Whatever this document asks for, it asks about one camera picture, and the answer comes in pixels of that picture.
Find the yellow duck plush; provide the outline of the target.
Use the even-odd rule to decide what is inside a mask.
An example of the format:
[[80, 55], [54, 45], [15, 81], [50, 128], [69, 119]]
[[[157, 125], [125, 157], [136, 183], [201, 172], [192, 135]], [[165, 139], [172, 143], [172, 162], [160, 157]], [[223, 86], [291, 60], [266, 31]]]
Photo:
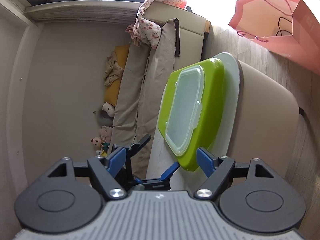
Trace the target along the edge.
[[110, 145], [109, 143], [103, 142], [103, 143], [100, 145], [100, 149], [99, 149], [99, 150], [96, 150], [96, 154], [97, 154], [97, 155], [100, 155], [100, 156], [103, 156], [103, 157], [106, 157], [106, 156], [107, 156], [107, 152], [108, 152], [109, 145]]

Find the cartoon baby doll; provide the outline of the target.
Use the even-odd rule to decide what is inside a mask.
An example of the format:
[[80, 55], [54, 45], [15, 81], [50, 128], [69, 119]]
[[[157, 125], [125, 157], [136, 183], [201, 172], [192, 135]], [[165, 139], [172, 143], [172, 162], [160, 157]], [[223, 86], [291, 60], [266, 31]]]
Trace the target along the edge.
[[103, 141], [100, 137], [94, 137], [91, 139], [91, 143], [93, 144], [93, 146], [96, 150], [100, 150]]

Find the pink pig plush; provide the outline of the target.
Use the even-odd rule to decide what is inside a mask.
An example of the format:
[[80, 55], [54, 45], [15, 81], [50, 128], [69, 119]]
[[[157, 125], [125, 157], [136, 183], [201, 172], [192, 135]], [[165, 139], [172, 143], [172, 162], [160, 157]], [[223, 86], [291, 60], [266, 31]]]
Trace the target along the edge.
[[102, 126], [101, 129], [99, 129], [99, 134], [103, 142], [110, 143], [112, 137], [112, 127]]

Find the white grey plush toy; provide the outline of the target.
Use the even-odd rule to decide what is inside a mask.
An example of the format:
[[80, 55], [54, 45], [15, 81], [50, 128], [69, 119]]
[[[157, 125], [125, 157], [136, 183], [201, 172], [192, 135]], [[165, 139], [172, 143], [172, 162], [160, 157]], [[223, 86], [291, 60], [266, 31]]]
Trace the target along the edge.
[[98, 110], [94, 111], [93, 113], [99, 126], [113, 126], [115, 109], [110, 103], [105, 102]]

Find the yellow pillow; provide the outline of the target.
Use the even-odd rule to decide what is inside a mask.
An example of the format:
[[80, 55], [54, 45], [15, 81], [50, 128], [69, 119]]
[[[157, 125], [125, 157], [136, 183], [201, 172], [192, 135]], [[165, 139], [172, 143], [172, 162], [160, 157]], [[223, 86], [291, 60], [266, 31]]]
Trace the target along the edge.
[[104, 102], [116, 106], [121, 79], [124, 74], [130, 45], [116, 46], [105, 62], [103, 83], [105, 87]]

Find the beige crumpled cloth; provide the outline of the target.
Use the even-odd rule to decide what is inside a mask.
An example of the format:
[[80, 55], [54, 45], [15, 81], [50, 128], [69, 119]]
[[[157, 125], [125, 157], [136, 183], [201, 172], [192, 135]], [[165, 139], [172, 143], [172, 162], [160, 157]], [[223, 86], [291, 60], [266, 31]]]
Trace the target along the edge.
[[124, 68], [118, 63], [117, 55], [113, 51], [105, 62], [105, 71], [103, 75], [104, 86], [110, 87], [114, 81], [121, 78], [124, 72]]

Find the beige sofa cover sheet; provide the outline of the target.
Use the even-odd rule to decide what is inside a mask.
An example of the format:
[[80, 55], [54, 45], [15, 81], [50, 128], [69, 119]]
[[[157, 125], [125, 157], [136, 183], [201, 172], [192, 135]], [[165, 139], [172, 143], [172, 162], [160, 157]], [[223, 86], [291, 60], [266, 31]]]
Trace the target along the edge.
[[115, 116], [111, 145], [128, 146], [154, 135], [162, 94], [180, 54], [180, 23], [168, 20], [156, 49], [130, 45]]

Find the pink floral blanket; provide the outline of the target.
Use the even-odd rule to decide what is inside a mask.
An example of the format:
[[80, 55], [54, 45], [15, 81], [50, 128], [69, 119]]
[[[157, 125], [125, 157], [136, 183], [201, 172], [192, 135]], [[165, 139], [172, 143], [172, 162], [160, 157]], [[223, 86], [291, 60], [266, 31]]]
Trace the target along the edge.
[[126, 32], [130, 34], [131, 39], [136, 46], [140, 46], [144, 43], [152, 49], [156, 49], [159, 44], [162, 32], [161, 27], [157, 23], [144, 18], [145, 11], [153, 2], [172, 5], [180, 9], [184, 9], [187, 4], [185, 0], [146, 0], [139, 7], [135, 22], [126, 29]]

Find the beige sofa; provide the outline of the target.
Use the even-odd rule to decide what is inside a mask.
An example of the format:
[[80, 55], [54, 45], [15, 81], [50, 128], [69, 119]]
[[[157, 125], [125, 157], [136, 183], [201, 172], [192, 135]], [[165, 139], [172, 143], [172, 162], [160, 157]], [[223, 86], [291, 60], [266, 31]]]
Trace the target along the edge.
[[135, 22], [113, 120], [112, 144], [154, 135], [170, 74], [201, 59], [208, 21], [160, 1], [143, 3]]

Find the pink paper shopping bag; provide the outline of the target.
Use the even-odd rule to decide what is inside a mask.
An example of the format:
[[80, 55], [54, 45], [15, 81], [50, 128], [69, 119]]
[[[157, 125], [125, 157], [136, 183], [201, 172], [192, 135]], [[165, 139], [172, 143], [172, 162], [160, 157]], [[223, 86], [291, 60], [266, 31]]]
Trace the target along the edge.
[[303, 0], [237, 0], [237, 34], [319, 74], [319, 22]]

